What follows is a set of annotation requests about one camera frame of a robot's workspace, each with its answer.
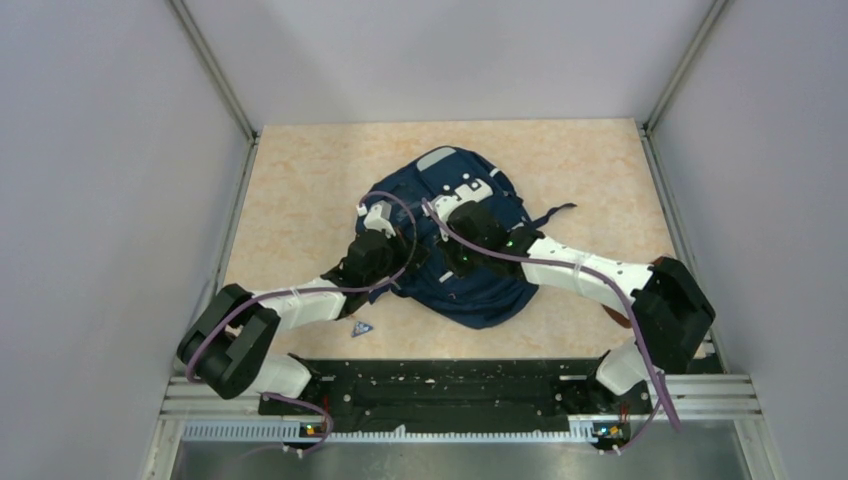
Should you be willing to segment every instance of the metal frame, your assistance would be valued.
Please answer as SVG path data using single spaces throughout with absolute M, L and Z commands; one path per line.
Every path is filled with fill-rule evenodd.
M 212 49 L 209 48 L 209 44 L 206 43 L 206 39 L 203 38 L 200 28 L 194 21 L 194 17 L 191 15 L 185 2 L 183 0 L 166 0 L 166 3 L 171 8 L 171 12 L 179 22 L 192 50 L 197 55 L 198 62 L 200 62 L 206 74 L 209 75 L 209 79 L 212 81 L 215 91 L 218 92 L 218 96 L 221 98 L 224 107 L 226 107 L 230 116 L 233 117 L 233 120 L 247 140 L 255 140 L 258 136 L 257 130 L 253 128 L 250 120 L 247 118 L 247 114 L 244 112 L 241 103 L 239 103 L 233 87 L 227 81 L 227 77 L 224 75 L 223 70 L 221 70 L 218 60 L 212 53 Z
M 247 192 L 247 185 L 253 169 L 253 163 L 259 144 L 259 134 L 253 128 L 244 109 L 238 101 L 235 92 L 227 81 L 212 50 L 206 43 L 188 7 L 183 0 L 166 0 L 181 28 L 197 54 L 198 61 L 209 75 L 230 115 L 251 142 L 250 151 L 245 159 L 242 176 L 236 193 L 233 208 L 230 212 L 229 226 L 224 236 L 218 258 L 215 280 L 209 294 L 217 291 L 222 285 L 226 274 L 227 263 L 235 239 L 236 228 Z M 687 264 L 693 275 L 698 276 L 697 262 L 689 247 L 682 216 L 674 200 L 674 194 L 669 185 L 661 158 L 654 146 L 653 134 L 662 121 L 676 93 L 679 91 L 687 74 L 697 61 L 699 53 L 722 15 L 727 11 L 732 0 L 714 0 L 710 10 L 699 27 L 695 37 L 681 58 L 678 67 L 663 90 L 656 106 L 647 121 L 639 127 L 640 138 L 648 161 L 651 175 L 657 188 L 657 194 L 668 223 L 677 255 Z M 722 351 L 720 340 L 715 332 L 711 332 L 709 341 L 715 344 L 716 350 Z M 680 416 L 689 421 L 733 420 L 742 446 L 742 453 L 748 464 L 753 480 L 783 480 L 785 474 L 780 465 L 777 451 L 769 435 L 768 428 L 762 416 L 759 402 L 747 375 L 678 375 L 668 377 L 669 391 L 676 398 L 675 405 Z M 649 390 L 656 401 L 653 389 Z M 245 432 L 260 432 L 271 435 L 274 441 L 285 441 L 293 435 L 293 427 L 301 421 L 318 421 L 316 416 L 290 416 L 282 419 L 260 417 L 257 413 L 258 395 L 243 395 L 236 399 L 225 401 L 205 385 L 187 383 L 181 377 L 171 379 L 162 404 L 159 423 L 157 424 L 153 442 L 148 453 L 148 460 L 143 478 L 145 480 L 168 480 L 177 462 L 179 444 L 183 435 L 188 432 L 193 441 L 206 440 L 232 441 L 233 439 L 248 438 L 256 441 L 257 437 Z M 384 442 L 384 441 L 537 441 L 564 442 L 587 441 L 583 435 L 586 422 L 602 422 L 615 420 L 604 415 L 573 416 L 575 427 L 571 432 L 554 434 L 517 434 L 503 438 L 490 438 L 470 434 L 466 436 L 408 434 L 405 431 L 387 432 L 385 434 L 367 435 L 333 435 L 328 441 L 335 442 Z M 658 420 L 667 420 L 665 415 L 659 415 Z M 644 416 L 633 416 L 634 420 L 644 420 Z M 212 425 L 227 425 L 228 430 L 215 430 Z M 255 426 L 273 426 L 276 430 L 252 429 Z

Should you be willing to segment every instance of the backpack strap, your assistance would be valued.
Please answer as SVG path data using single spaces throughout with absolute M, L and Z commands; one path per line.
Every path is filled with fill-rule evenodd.
M 546 214 L 542 215 L 541 217 L 537 218 L 536 220 L 533 220 L 532 222 L 530 222 L 530 225 L 528 225 L 528 226 L 532 227 L 532 228 L 542 227 L 545 224 L 547 224 L 548 221 L 550 221 L 551 217 L 553 217 L 556 212 L 558 212 L 558 211 L 560 211 L 564 208 L 574 208 L 576 206 L 577 206 L 576 204 L 569 202 L 569 203 L 563 203 L 562 205 L 560 205 L 558 207 L 553 207 L 550 210 L 548 210 L 548 213 L 546 213 Z
M 370 303 L 371 305 L 374 305 L 374 302 L 377 301 L 377 297 L 388 292 L 389 290 L 391 290 L 391 288 L 392 288 L 392 285 L 389 284 L 389 285 L 386 285 L 382 288 L 378 288 L 376 290 L 371 290 L 370 292 L 368 292 L 368 303 Z

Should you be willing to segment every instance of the beige tabletop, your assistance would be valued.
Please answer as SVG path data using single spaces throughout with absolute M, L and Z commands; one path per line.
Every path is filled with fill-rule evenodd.
M 561 243 L 631 262 L 672 252 L 633 120 L 269 126 L 227 282 L 271 290 L 326 272 L 353 239 L 362 194 L 440 145 L 474 150 L 500 167 L 532 217 L 576 203 L 542 229 Z M 353 338 L 356 320 L 374 330 Z M 272 350 L 307 358 L 595 357 L 630 336 L 600 305 L 549 287 L 518 315 L 485 330 L 386 293 L 353 317 L 278 335 Z

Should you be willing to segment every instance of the black mounting plate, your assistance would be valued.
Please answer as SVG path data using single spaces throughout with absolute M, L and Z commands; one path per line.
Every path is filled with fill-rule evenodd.
M 598 359 L 302 361 L 316 373 L 300 399 L 328 409 L 336 432 L 401 425 L 412 433 L 567 431 L 569 415 L 610 413 L 574 398 Z M 643 392 L 641 383 L 616 401 L 647 414 Z M 260 415 L 305 413 L 274 400 L 259 404 Z

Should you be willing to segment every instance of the metal gear rack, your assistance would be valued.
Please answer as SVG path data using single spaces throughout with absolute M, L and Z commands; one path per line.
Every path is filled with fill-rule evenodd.
M 780 479 L 771 467 L 774 452 L 762 442 L 762 411 L 747 375 L 671 375 L 668 389 L 684 422 L 733 421 L 740 436 L 751 478 Z M 657 401 L 648 389 L 651 403 Z M 320 422 L 319 416 L 260 416 L 260 396 L 242 395 L 222 400 L 209 387 L 173 377 L 162 404 L 154 444 L 150 450 L 147 480 L 170 479 L 181 442 L 311 443 L 301 426 Z M 614 421 L 615 415 L 570 415 L 569 430 L 520 433 L 410 433 L 404 427 L 386 432 L 334 433 L 328 443 L 591 443 L 596 423 Z M 640 422 L 647 415 L 632 415 Z M 660 413 L 655 421 L 667 421 Z

